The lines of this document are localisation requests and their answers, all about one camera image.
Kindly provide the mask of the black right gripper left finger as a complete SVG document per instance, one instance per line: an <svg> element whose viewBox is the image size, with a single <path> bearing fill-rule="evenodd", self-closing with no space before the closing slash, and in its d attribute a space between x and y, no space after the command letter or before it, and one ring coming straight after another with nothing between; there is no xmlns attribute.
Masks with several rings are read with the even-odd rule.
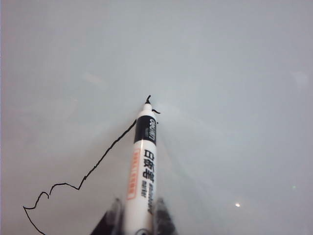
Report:
<svg viewBox="0 0 313 235"><path fill-rule="evenodd" d="M121 235L124 208L122 201L115 198L111 207L105 212L91 235Z"/></svg>

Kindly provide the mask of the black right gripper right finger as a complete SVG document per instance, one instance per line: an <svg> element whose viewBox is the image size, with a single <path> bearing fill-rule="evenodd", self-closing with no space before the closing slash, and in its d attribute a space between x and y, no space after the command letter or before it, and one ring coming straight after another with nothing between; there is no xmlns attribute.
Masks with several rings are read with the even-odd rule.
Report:
<svg viewBox="0 0 313 235"><path fill-rule="evenodd" d="M158 198L153 210L154 235L178 235L177 228L163 198Z"/></svg>

